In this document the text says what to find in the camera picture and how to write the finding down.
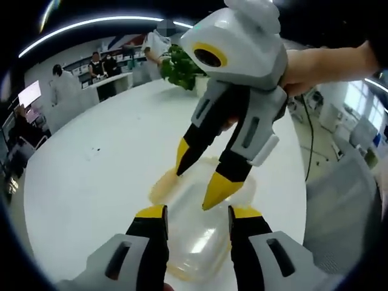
ceiling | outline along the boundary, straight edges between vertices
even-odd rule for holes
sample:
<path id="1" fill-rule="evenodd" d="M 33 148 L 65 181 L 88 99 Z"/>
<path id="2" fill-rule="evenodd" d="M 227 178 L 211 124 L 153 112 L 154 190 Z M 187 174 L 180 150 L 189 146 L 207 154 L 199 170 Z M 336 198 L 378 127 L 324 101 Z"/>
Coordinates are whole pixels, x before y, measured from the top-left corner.
<path id="1" fill-rule="evenodd" d="M 351 0 L 273 0 L 279 8 L 281 35 L 305 45 L 321 47 L 356 46 L 365 39 L 364 23 L 373 14 Z M 0 19 L 3 38 L 8 36 L 2 71 L 11 65 L 16 77 L 44 59 L 83 42 L 107 36 L 144 33 L 155 28 L 149 22 L 101 22 L 65 32 L 39 45 L 22 60 L 18 54 L 26 46 L 56 29 L 99 16 L 141 15 L 170 18 L 194 24 L 211 12 L 225 7 L 223 0 L 61 0 L 48 17 L 39 35 L 39 22 L 49 1 L 8 1 L 8 11 Z"/>

transparent plastic box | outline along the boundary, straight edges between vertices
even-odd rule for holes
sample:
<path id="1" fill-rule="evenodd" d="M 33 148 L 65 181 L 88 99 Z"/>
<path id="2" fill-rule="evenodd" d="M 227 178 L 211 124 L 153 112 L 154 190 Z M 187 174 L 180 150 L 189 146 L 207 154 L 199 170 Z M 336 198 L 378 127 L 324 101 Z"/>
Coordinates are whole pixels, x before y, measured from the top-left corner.
<path id="1" fill-rule="evenodd" d="M 167 271 L 183 281 L 203 282 L 217 273 L 230 250 L 228 205 L 247 207 L 255 194 L 256 182 L 248 176 L 235 194 L 203 211 L 206 188 L 217 165 L 216 158 L 200 159 L 178 179 L 170 170 L 155 184 L 163 190 L 150 194 L 152 203 L 168 206 Z"/>

yellow ring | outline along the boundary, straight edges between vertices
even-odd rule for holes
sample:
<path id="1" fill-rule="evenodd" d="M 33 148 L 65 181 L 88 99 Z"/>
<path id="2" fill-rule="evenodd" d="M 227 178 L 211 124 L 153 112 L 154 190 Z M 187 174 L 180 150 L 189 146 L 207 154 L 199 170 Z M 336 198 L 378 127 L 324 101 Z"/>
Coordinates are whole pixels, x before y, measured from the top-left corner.
<path id="1" fill-rule="evenodd" d="M 193 52 L 195 50 L 206 50 L 213 55 L 215 55 L 220 61 L 221 61 L 221 67 L 225 67 L 228 64 L 228 59 L 224 55 L 222 51 L 220 51 L 218 48 L 210 45 L 210 44 L 204 44 L 203 42 L 196 42 L 193 45 Z"/>

led light strip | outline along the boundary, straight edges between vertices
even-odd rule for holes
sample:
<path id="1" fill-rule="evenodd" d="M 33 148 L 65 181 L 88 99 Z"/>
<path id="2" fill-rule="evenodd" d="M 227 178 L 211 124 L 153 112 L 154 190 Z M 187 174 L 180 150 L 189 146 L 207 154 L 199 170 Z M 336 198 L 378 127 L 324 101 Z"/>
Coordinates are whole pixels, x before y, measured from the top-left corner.
<path id="1" fill-rule="evenodd" d="M 39 38 L 37 41 L 33 42 L 30 44 L 28 47 L 26 47 L 20 54 L 19 58 L 24 56 L 26 53 L 28 53 L 31 49 L 36 47 L 37 45 L 41 44 L 42 42 L 48 40 L 49 38 L 52 38 L 53 36 L 56 36 L 60 34 L 61 32 L 65 32 L 66 30 L 73 29 L 75 27 L 91 24 L 91 23 L 96 23 L 96 22 L 101 22 L 101 21 L 111 21 L 111 20 L 147 20 L 147 21 L 162 21 L 162 18 L 153 18 L 153 17 L 145 17 L 145 16 L 111 16 L 111 17 L 103 17 L 103 18 L 96 18 L 96 19 L 91 19 L 91 20 L 86 20 L 82 21 L 79 23 L 75 23 L 66 27 L 63 27 L 61 29 L 58 29 L 54 32 L 51 32 L 48 35 L 43 36 L 42 38 Z M 182 22 L 174 21 L 175 25 L 179 25 L 185 28 L 193 28 L 192 25 L 188 25 Z"/>
<path id="2" fill-rule="evenodd" d="M 376 83 L 375 81 L 372 81 L 371 79 L 368 79 L 368 78 L 365 78 L 364 80 L 372 85 L 375 85 L 376 87 L 380 88 L 381 90 L 385 91 L 386 93 L 388 93 L 388 89 L 385 88 L 383 85 Z"/>

monitor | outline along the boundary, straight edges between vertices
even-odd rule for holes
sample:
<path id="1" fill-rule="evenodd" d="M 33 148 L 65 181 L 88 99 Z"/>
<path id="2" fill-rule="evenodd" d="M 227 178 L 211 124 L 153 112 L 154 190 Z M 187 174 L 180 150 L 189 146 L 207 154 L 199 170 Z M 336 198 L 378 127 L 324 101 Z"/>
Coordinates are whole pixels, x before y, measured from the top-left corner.
<path id="1" fill-rule="evenodd" d="M 32 102 L 37 100 L 41 96 L 41 88 L 39 86 L 39 81 L 36 81 L 25 88 L 22 92 L 19 93 L 19 103 L 24 105 L 24 108 L 27 108 Z"/>

